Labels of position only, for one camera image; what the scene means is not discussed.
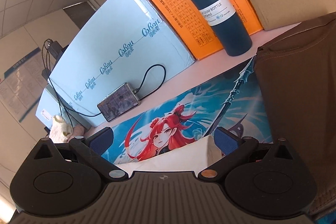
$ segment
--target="triangular cutout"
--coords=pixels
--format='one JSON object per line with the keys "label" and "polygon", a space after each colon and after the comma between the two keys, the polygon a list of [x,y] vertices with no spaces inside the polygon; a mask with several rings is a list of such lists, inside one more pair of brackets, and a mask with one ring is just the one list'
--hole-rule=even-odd
{"label": "triangular cutout", "polygon": [[41,145],[40,150],[36,153],[36,156],[34,157],[34,160],[39,160],[39,159],[45,159],[45,158],[51,158],[53,157],[48,145],[43,144]]}
{"label": "triangular cutout", "polygon": [[292,160],[293,157],[288,151],[287,147],[285,145],[280,145],[277,154],[275,155],[276,158],[286,159],[286,160]]}

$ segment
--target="anime girl's face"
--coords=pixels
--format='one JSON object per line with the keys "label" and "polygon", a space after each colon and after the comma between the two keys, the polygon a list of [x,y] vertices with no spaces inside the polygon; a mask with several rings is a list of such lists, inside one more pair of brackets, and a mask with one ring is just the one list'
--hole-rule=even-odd
{"label": "anime girl's face", "polygon": [[176,128],[170,128],[166,123],[163,125],[163,129],[161,133],[157,133],[153,137],[153,144],[157,148],[164,147],[167,145],[171,136],[173,136],[176,132]]}

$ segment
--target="red hair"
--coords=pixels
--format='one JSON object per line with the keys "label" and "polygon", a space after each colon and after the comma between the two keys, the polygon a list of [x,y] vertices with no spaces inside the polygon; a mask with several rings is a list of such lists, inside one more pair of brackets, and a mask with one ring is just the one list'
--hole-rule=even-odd
{"label": "red hair", "polygon": [[190,115],[182,115],[183,111],[184,111],[184,105],[179,105],[178,107],[176,107],[173,110],[173,113],[169,113],[167,116],[165,116],[163,118],[155,118],[150,125],[151,131],[149,132],[149,135],[144,139],[140,138],[140,141],[142,141],[142,142],[148,141],[147,145],[137,156],[132,156],[132,155],[130,155],[129,149],[128,149],[129,142],[130,142],[133,130],[134,130],[135,126],[137,125],[137,123],[140,121],[140,119],[142,117],[141,116],[134,123],[134,125],[130,128],[130,130],[128,131],[128,133],[126,134],[126,137],[125,137],[125,149],[126,149],[126,152],[127,152],[128,156],[131,159],[137,158],[139,161],[146,160],[146,159],[149,159],[151,157],[154,157],[157,153],[157,147],[153,143],[154,136],[156,134],[162,133],[163,126],[165,124],[167,124],[169,126],[169,128],[171,128],[172,130],[174,128],[176,128],[175,134],[172,135],[169,138],[169,141],[168,141],[169,150],[173,150],[175,148],[182,147],[186,144],[193,143],[195,141],[194,138],[186,138],[182,135],[182,130],[187,129],[189,127],[185,126],[181,123],[188,121],[192,116],[195,115],[196,112],[194,112]]}

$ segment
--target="anime mouse pad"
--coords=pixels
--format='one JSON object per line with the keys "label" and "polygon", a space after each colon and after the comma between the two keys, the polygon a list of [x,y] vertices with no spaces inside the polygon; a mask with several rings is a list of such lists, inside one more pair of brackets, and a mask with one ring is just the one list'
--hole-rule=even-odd
{"label": "anime mouse pad", "polygon": [[[102,157],[114,164],[149,159],[199,140],[209,133],[212,124],[239,138],[248,135],[260,143],[272,142],[252,61],[113,127],[114,142]],[[243,85],[237,91],[236,84],[242,77]],[[230,107],[220,115],[233,91]]]}

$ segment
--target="spear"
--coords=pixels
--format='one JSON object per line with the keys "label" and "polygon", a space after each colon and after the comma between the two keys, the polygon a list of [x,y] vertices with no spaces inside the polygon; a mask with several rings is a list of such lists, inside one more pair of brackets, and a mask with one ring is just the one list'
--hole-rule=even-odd
{"label": "spear", "polygon": [[222,117],[225,115],[226,111],[229,109],[230,105],[232,104],[232,101],[235,98],[235,95],[239,94],[240,87],[243,84],[247,83],[247,78],[249,77],[251,73],[253,73],[254,57],[251,58],[249,63],[246,65],[246,67],[239,73],[239,77],[235,81],[236,84],[234,88],[230,91],[228,98],[224,101],[222,108],[220,109],[216,118],[213,120],[212,124],[209,126],[209,128],[205,132],[204,137],[210,135],[216,129]]}

